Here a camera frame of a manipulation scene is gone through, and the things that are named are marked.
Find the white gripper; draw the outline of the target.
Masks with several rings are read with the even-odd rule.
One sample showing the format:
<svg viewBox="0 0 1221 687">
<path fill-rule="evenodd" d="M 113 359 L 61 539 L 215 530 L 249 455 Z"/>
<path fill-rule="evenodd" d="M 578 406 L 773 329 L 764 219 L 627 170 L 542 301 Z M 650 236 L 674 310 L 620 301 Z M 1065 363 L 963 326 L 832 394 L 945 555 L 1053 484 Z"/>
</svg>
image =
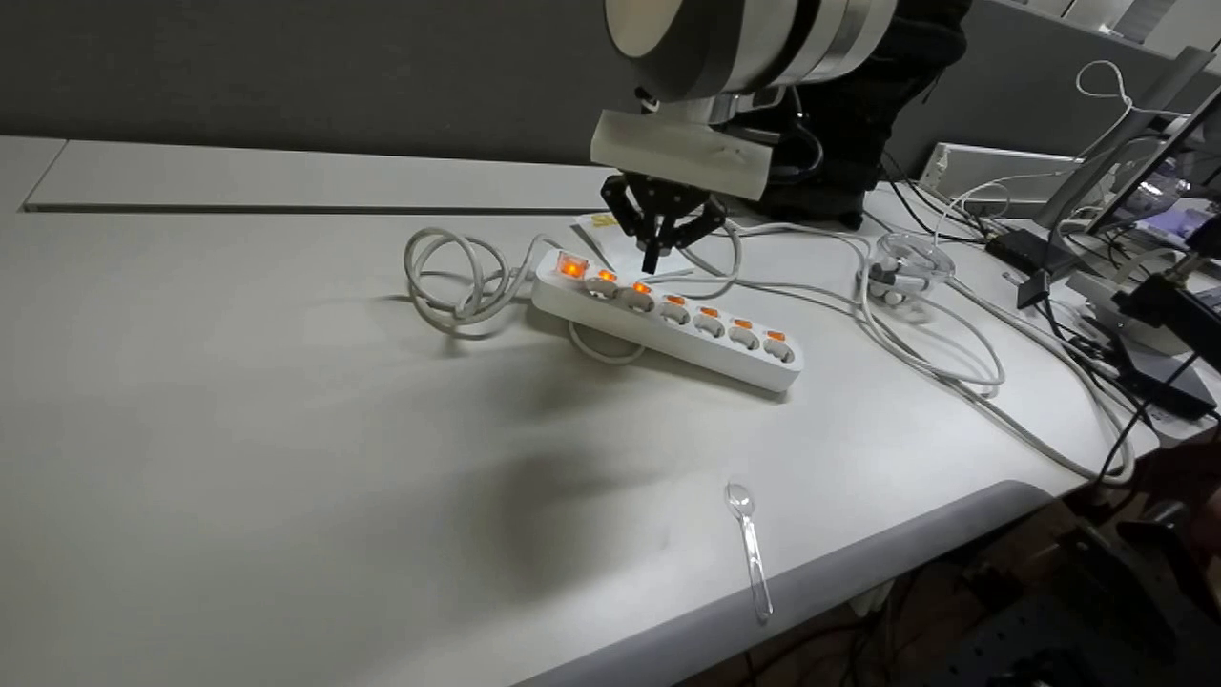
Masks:
<svg viewBox="0 0 1221 687">
<path fill-rule="evenodd" d="M 650 250 L 650 266 L 673 250 L 689 250 L 724 224 L 724 212 L 711 196 L 759 199 L 767 193 L 773 145 L 753 133 L 730 133 L 735 115 L 780 106 L 781 96 L 705 96 L 705 100 L 655 100 L 637 92 L 628 112 L 603 112 L 586 156 L 603 170 L 633 172 L 606 175 L 599 196 L 627 236 Z M 663 181 L 711 196 L 668 199 L 650 212 L 650 189 L 637 181 Z"/>
</svg>

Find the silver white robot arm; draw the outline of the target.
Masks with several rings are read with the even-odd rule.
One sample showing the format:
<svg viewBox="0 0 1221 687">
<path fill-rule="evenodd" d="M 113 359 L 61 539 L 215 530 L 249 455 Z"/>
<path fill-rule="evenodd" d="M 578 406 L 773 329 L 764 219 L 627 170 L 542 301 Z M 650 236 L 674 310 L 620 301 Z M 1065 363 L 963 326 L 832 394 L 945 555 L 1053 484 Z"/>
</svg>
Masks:
<svg viewBox="0 0 1221 687">
<path fill-rule="evenodd" d="M 781 172 L 780 133 L 744 128 L 800 83 L 850 78 L 902 0 L 603 0 L 603 26 L 637 69 L 637 106 L 603 112 L 586 156 L 642 270 L 724 224 L 724 199 L 759 201 Z"/>
</svg>

